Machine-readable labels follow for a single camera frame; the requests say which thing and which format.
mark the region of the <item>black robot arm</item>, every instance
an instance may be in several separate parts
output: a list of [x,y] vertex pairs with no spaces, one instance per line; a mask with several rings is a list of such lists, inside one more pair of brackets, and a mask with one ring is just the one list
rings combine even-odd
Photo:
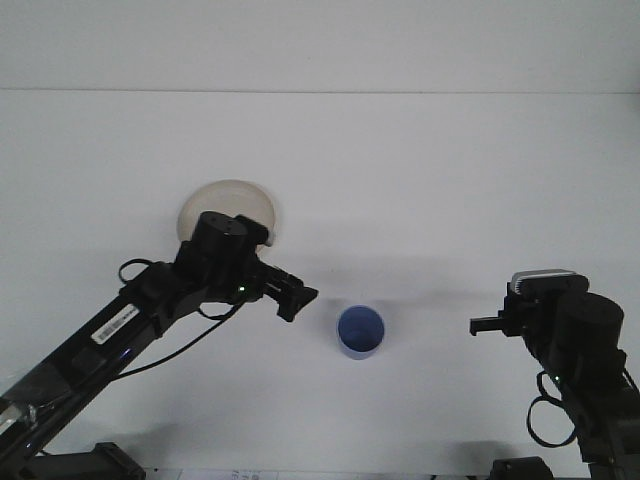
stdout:
[[498,316],[471,320],[471,334],[521,336],[562,395],[558,406],[575,425],[591,478],[637,480],[640,393],[617,347],[624,314],[588,289],[587,278],[570,271],[517,273]]
[[318,292],[258,259],[256,246],[268,235],[246,217],[203,213],[173,263],[149,265],[5,392],[0,397],[0,479],[48,479],[32,471],[38,464],[30,463],[34,456],[149,344],[202,303],[237,309],[266,294],[277,301],[278,314],[292,321]]

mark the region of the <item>label sticker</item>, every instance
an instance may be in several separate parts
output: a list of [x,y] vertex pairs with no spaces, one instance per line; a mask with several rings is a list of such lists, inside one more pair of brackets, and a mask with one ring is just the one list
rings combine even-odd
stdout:
[[98,345],[102,345],[111,337],[113,337],[118,330],[129,323],[129,320],[135,317],[138,313],[140,313],[138,307],[131,304],[127,305],[118,313],[116,313],[111,320],[109,320],[102,327],[96,330],[96,333],[91,335],[91,338]]

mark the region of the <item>wire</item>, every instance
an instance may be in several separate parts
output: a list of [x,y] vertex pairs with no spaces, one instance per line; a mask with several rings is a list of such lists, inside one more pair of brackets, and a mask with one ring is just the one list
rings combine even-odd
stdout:
[[553,397],[547,392],[547,389],[544,388],[542,379],[545,374],[546,372],[542,371],[536,376],[536,383],[538,384],[538,391],[540,392],[540,396],[536,397],[533,400],[533,402],[531,402],[531,405],[529,405],[529,411],[527,412],[527,431],[529,432],[529,435],[531,435],[531,438],[533,438],[533,440],[542,447],[546,447],[546,448],[565,447],[570,443],[572,443],[577,438],[578,434],[575,428],[573,429],[569,437],[564,442],[549,443],[546,440],[543,440],[540,436],[538,436],[538,434],[533,430],[533,426],[531,425],[531,413],[533,411],[533,407],[537,403],[548,402],[554,407],[558,407],[564,410],[564,403],[562,403],[562,400],[560,400],[559,398]]
[[227,313],[223,313],[222,315],[207,315],[206,313],[204,313],[204,311],[202,310],[202,308],[199,308],[197,310],[197,312],[202,315],[204,318],[208,319],[208,320],[218,320],[218,321],[223,321],[223,320],[227,320],[227,318],[231,317],[232,315],[234,315],[238,310],[240,310],[240,307],[242,307],[242,305],[244,305],[244,303],[239,303],[237,305],[234,305],[231,310],[229,310]]
[[151,260],[147,260],[146,258],[134,258],[134,259],[131,259],[128,262],[125,262],[122,265],[120,265],[120,268],[118,269],[118,278],[120,279],[120,281],[122,283],[124,283],[126,285],[131,280],[127,280],[122,275],[122,272],[124,271],[125,268],[130,267],[131,265],[146,265],[148,267],[149,265],[152,265],[152,264],[153,264],[153,262]]
[[150,370],[150,369],[152,369],[154,367],[162,365],[163,363],[168,362],[169,360],[172,360],[172,359],[176,358],[178,355],[180,355],[181,353],[186,352],[188,349],[193,347],[200,340],[202,340],[207,335],[212,333],[215,329],[217,329],[218,327],[222,326],[222,324],[224,324],[227,320],[229,320],[231,317],[233,317],[238,312],[238,310],[240,310],[240,308],[242,308],[243,305],[244,305],[244,303],[239,303],[237,305],[234,305],[233,307],[231,307],[231,309],[227,313],[225,313],[224,315],[219,315],[220,321],[218,323],[216,323],[214,326],[212,326],[212,327],[208,328],[207,330],[205,330],[199,336],[197,336],[192,341],[187,343],[184,347],[182,347],[179,350],[176,350],[175,352],[173,352],[171,355],[167,355],[166,357],[161,358],[160,360],[157,360],[157,361],[155,361],[153,363],[150,363],[148,365],[145,365],[143,367],[135,368],[135,369],[130,370],[128,372],[121,373],[120,375],[114,377],[112,381],[120,380],[122,378],[130,377],[131,375],[136,375],[138,373],[145,372],[145,371]]
[[631,374],[626,368],[624,369],[624,376],[627,379],[627,382],[629,382],[629,385],[631,385],[631,388],[633,388],[636,391],[636,393],[640,393],[640,390],[638,390],[638,386],[636,385],[636,382],[633,381],[633,378],[631,378]]

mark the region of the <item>blue cup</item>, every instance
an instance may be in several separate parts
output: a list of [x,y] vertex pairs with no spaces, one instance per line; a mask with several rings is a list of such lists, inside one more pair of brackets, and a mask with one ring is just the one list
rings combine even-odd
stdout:
[[336,330],[340,348],[354,360],[373,355],[384,338],[382,317],[364,305],[355,305],[342,312]]

